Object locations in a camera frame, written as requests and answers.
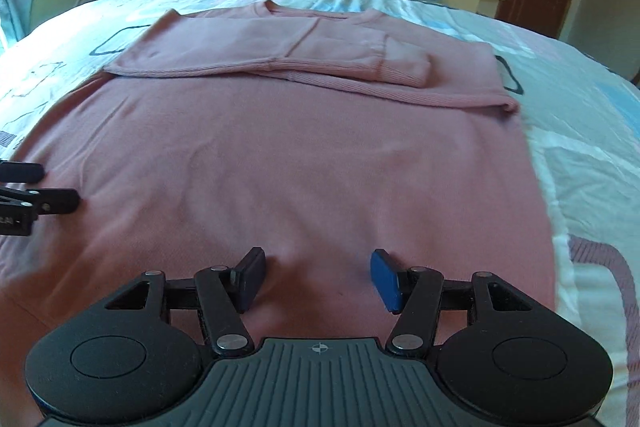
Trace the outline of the pink sweater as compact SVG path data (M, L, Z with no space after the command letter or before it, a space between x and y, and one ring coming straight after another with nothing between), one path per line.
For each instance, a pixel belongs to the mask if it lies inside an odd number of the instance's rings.
M81 205L1 243L12 350L143 271L190 277L254 246L256 336L384 336L378 248L554 301L547 209L494 49L379 12L170 13L17 155Z

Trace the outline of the patterned white bed sheet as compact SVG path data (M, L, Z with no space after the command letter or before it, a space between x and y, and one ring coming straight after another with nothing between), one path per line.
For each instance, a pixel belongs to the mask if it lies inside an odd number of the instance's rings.
M2 55L2 155L34 161L17 152L44 115L166 15L195 16L265 2L290 11L379 12L494 49L503 87L518 103L547 209L554 301L545 306L608 351L614 379L600 421L637 425L639 92L568 44L470 12L407 0L98 0L51 18ZM37 340L17 350L1 343L3 425L40 422L24 382L25 358Z

